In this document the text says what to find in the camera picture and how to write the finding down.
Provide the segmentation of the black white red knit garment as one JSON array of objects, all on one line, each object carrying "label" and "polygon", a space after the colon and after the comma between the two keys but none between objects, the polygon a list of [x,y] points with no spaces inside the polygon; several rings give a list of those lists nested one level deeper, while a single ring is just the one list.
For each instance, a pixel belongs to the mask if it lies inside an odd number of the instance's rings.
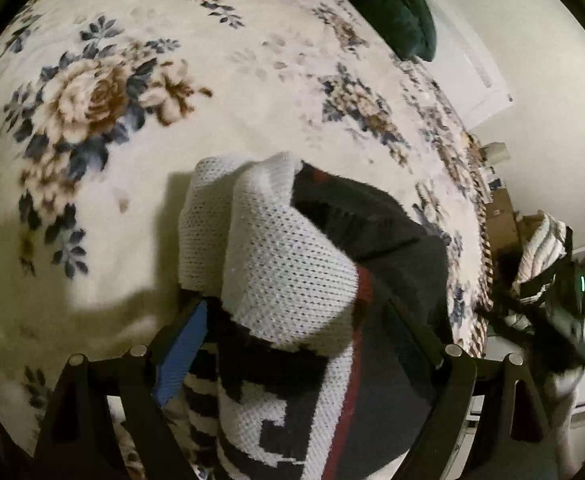
[{"label": "black white red knit garment", "polygon": [[210,479],[385,479],[435,397],[449,267],[389,194],[289,154],[198,162],[178,277],[207,300],[184,380]]}]

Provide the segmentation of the striped clothes pile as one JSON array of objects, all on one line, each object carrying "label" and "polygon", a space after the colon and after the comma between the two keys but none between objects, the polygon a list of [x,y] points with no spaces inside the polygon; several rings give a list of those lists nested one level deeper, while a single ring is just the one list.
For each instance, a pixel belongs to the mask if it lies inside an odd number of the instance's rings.
[{"label": "striped clothes pile", "polygon": [[539,210],[518,223],[521,249],[501,255],[498,260],[501,289],[506,300],[524,307],[537,307],[547,318],[557,313],[551,303],[551,286],[556,283],[559,263],[569,254],[572,231],[569,226]]}]

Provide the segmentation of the black device with green light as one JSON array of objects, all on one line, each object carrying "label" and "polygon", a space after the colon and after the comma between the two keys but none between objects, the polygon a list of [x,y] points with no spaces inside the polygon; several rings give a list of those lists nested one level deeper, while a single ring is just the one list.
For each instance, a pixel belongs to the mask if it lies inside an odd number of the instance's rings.
[{"label": "black device with green light", "polygon": [[585,263],[565,256],[519,285],[533,358],[562,374],[585,367]]}]

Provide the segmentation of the cardboard box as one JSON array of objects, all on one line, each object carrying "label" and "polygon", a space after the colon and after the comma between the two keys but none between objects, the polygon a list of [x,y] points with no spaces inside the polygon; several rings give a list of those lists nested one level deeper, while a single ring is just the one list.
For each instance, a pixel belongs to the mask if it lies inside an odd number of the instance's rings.
[{"label": "cardboard box", "polygon": [[492,255],[520,252],[543,219],[542,211],[524,216],[515,209],[505,188],[495,190],[491,203],[486,206],[485,224]]}]

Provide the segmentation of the floral fleece bed blanket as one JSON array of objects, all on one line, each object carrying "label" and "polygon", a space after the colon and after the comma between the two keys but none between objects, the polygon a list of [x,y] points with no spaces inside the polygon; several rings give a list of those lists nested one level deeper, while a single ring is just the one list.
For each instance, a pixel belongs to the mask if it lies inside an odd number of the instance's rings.
[{"label": "floral fleece bed blanket", "polygon": [[28,0],[0,36],[0,479],[43,479],[70,356],[121,358],[178,316],[198,162],[278,154],[378,188],[443,240],[452,339],[392,471],[446,474],[485,335],[485,209],[470,136],[420,58],[349,0]]}]

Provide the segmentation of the white wall panel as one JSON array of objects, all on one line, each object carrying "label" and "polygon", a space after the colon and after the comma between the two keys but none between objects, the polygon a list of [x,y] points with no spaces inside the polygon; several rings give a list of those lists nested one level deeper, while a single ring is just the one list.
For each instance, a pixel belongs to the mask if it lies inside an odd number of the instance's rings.
[{"label": "white wall panel", "polygon": [[425,66],[469,130],[513,105],[491,52],[453,0],[426,0],[437,50]]}]

